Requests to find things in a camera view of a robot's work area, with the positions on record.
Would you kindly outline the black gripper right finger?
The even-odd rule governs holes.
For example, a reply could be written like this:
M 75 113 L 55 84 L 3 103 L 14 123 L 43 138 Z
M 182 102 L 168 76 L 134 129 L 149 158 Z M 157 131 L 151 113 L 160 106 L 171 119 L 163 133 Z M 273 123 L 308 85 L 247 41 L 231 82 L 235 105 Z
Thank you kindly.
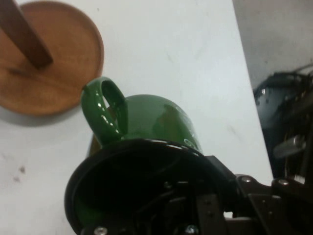
M 267 235 L 313 233 L 313 187 L 288 178 L 271 186 L 249 175 L 235 175 L 214 156 L 207 157 L 222 208 L 236 217 L 252 217 Z

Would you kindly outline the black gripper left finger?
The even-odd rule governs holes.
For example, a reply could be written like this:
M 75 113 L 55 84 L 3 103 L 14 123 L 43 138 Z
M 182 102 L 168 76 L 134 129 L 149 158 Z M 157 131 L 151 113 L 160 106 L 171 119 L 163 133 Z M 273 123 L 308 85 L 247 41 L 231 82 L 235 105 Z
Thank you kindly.
M 157 188 L 135 197 L 135 235 L 225 235 L 217 195 L 196 186 Z

